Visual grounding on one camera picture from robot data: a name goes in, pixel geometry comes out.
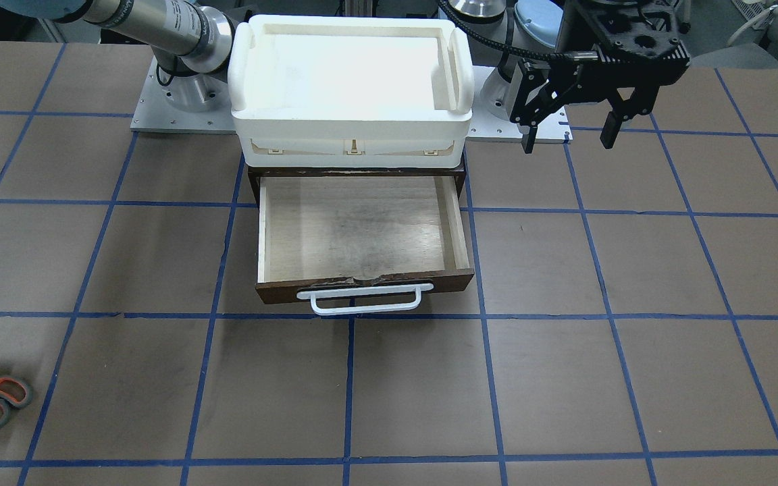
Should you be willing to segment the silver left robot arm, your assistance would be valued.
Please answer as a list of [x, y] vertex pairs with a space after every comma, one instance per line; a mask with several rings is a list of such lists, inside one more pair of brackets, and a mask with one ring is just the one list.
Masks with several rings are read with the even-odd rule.
[[660, 88], [675, 84], [691, 61], [667, 1], [565, 1], [550, 53], [475, 31], [473, 25], [488, 21], [490, 13], [467, 13], [448, 1], [437, 4], [469, 38], [516, 59], [501, 107], [521, 129], [527, 154], [550, 114], [565, 105], [602, 101], [611, 110], [600, 140], [613, 148], [623, 124], [651, 114]]

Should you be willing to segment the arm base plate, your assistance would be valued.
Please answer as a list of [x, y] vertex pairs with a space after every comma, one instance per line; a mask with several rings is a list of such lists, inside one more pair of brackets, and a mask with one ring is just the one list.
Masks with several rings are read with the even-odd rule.
[[[472, 119], [467, 139], [484, 142], [522, 142], [529, 127], [523, 120], [523, 104], [515, 102], [515, 83], [506, 81], [493, 65], [474, 65]], [[535, 124], [536, 142], [562, 144], [573, 135], [564, 107]]]
[[205, 74], [170, 79], [152, 59], [130, 129], [145, 133], [234, 134], [228, 83]]

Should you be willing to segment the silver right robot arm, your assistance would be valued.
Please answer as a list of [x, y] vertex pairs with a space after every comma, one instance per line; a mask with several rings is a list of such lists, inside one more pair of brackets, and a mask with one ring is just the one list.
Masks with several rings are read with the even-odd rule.
[[[219, 9], [188, 1], [2, 1], [14, 13], [50, 22], [84, 20], [103, 30], [123, 34], [150, 46], [155, 70], [149, 74], [133, 127], [139, 132], [173, 134], [231, 134], [234, 132], [228, 86], [222, 82], [232, 49], [235, 21]], [[62, 53], [30, 47], [24, 61], [15, 53], [15, 67], [0, 63], [0, 182], [33, 122], [51, 122], [58, 128], [53, 150], [60, 155], [86, 148], [102, 148], [124, 118], [111, 108], [43, 108]], [[80, 137], [87, 135], [86, 140]], [[0, 245], [30, 256], [33, 250], [21, 233], [52, 243], [41, 257], [40, 269], [58, 273], [89, 255], [91, 225], [105, 227], [117, 196], [92, 200], [23, 200], [0, 202], [16, 218], [0, 230]], [[69, 317], [0, 316], [0, 373], [16, 371], [33, 377], [51, 362], [53, 341], [66, 331]]]

